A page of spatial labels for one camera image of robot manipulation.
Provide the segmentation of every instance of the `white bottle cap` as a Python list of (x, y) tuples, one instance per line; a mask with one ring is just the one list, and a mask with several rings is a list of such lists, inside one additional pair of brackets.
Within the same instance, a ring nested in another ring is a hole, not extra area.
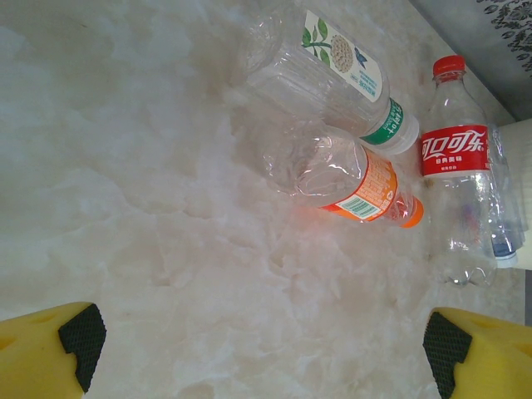
[(513, 268), (517, 264), (517, 253), (507, 256), (500, 256), (495, 258), (497, 260), (497, 268)]

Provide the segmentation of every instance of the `clear plastic bottle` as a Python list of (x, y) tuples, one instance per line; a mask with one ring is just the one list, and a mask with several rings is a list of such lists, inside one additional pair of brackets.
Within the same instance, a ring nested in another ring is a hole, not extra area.
[(304, 1), (275, 2), (255, 16), (239, 51), (234, 84), (301, 119), (322, 119), (383, 154), (419, 136), (417, 119), (390, 98), (381, 64)]
[(497, 267), (511, 268), (517, 264), (517, 250), (523, 246), (525, 234), (499, 129), (489, 126), (489, 132), (489, 159), (493, 175), (490, 186), (491, 242)]
[(397, 179), (392, 163), (320, 120), (280, 126), (263, 159), (270, 180), (299, 204), (404, 228), (423, 217), (421, 201)]
[(434, 64), (436, 94), (421, 137), (431, 262), (446, 282), (490, 285), (490, 166), (485, 114), (464, 87), (463, 57)]

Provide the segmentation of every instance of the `barcode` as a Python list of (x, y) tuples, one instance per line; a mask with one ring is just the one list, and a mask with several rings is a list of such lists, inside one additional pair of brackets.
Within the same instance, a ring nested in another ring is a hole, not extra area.
[(362, 220), (371, 218), (374, 214), (378, 214), (381, 211), (378, 207), (373, 206), (357, 196), (347, 199), (345, 202), (338, 203), (338, 206)]

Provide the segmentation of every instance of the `yellow plastic part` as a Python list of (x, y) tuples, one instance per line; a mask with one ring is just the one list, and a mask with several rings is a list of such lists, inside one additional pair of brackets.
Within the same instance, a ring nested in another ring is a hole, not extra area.
[(437, 308), (473, 340), (455, 365), (451, 399), (532, 398), (532, 328), (453, 308)]
[(0, 323), (0, 398), (78, 399), (76, 356), (58, 330), (90, 303), (69, 303)]

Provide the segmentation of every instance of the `white marble floor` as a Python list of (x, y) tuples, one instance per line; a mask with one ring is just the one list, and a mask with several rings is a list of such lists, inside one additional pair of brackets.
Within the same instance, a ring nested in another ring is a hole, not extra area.
[[(269, 189), (220, 94), (244, 3), (2, 1), (0, 319), (97, 303), (87, 398), (436, 398), (431, 309), (523, 322), (524, 275), (440, 286), (424, 224), (361, 226)], [(422, 114), (451, 50), (407, 0), (319, 3)], [(416, 151), (395, 161), (416, 184)]]

